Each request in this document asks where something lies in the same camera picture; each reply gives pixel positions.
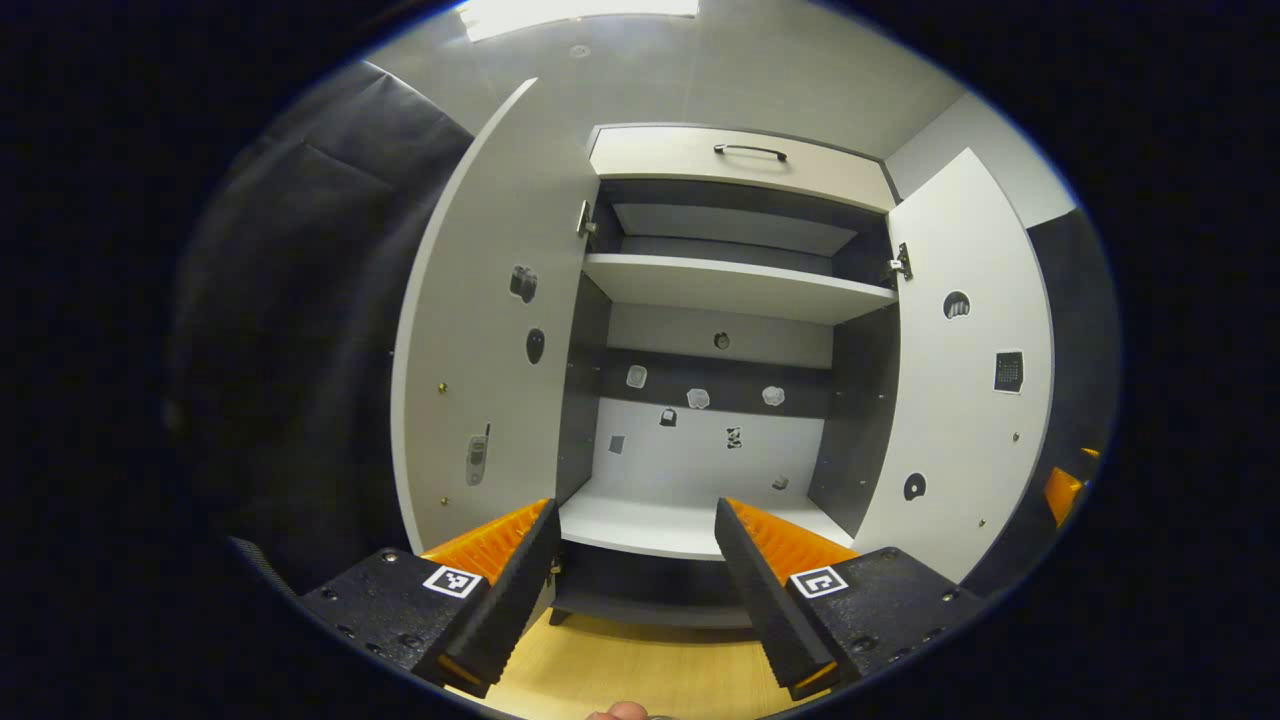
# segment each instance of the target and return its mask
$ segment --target drawer handle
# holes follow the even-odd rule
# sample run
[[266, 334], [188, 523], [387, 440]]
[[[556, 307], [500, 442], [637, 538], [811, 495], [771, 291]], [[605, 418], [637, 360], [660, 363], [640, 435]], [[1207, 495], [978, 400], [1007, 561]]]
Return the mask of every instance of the drawer handle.
[[781, 150], [769, 150], [768, 147], [756, 147], [754, 145], [717, 145], [713, 150], [716, 150], [717, 154], [723, 155], [726, 147], [737, 147], [740, 150], [759, 150], [760, 152], [773, 152], [774, 155], [778, 156], [780, 163], [787, 161], [786, 152], [782, 152]]

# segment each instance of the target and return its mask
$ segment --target black and white sticker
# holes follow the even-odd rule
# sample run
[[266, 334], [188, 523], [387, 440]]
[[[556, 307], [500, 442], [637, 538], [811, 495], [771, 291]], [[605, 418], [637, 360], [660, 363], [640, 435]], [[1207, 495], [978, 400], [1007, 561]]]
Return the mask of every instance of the black and white sticker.
[[818, 568], [817, 570], [796, 573], [795, 575], [791, 575], [791, 579], [795, 582], [796, 587], [800, 588], [800, 594], [805, 597], [831, 594], [849, 587], [849, 583], [846, 583], [838, 573], [832, 570], [831, 565]]
[[453, 597], [466, 597], [480, 584], [480, 575], [440, 565], [422, 587]]

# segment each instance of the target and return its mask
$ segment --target cabinet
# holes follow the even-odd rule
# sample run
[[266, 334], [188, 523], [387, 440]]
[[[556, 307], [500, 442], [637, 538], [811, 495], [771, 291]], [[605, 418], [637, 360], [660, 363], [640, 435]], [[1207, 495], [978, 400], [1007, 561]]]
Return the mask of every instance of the cabinet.
[[[882, 163], [758, 131], [609, 126], [584, 151], [539, 90], [468, 149], [406, 292], [390, 421], [413, 551], [554, 496], [563, 609], [732, 624], [689, 587], [716, 584], [733, 496], [960, 582], [1025, 489], [1052, 383], [1036, 258], [978, 158], [899, 201]], [[899, 256], [910, 279], [882, 277]], [[611, 564], [701, 579], [666, 600], [589, 582]]]

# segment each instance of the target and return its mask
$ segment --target gray wall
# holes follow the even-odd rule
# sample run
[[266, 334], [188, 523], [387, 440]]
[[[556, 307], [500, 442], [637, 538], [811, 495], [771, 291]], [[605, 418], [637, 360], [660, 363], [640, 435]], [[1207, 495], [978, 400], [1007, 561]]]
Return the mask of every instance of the gray wall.
[[1075, 199], [1041, 151], [991, 105], [965, 92], [919, 135], [886, 158], [908, 197], [965, 147], [972, 147], [1009, 196], [1023, 227], [1075, 209]]
[[[570, 49], [590, 47], [576, 59]], [[963, 88], [878, 32], [796, 0], [703, 0], [696, 18], [556, 22], [472, 44], [444, 12], [370, 61], [472, 133], [530, 77], [552, 86], [570, 132], [690, 122], [771, 129], [884, 158]]]

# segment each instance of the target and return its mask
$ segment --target open cabinet door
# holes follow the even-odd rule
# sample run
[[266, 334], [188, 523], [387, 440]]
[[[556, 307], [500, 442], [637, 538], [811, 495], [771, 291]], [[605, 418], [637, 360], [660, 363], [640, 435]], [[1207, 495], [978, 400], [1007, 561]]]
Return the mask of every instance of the open cabinet door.
[[1053, 382], [1048, 297], [1027, 231], [966, 149], [888, 213], [901, 357], [893, 427], [854, 550], [897, 546], [955, 583], [1027, 491]]
[[[476, 136], [410, 274], [390, 434], [415, 553], [556, 496], [564, 365], [586, 249], [577, 224], [599, 181], [544, 90], [536, 79], [521, 85]], [[513, 283], [517, 265], [532, 274], [521, 272]], [[540, 331], [532, 341], [531, 331]], [[550, 600], [548, 589], [535, 616]]]

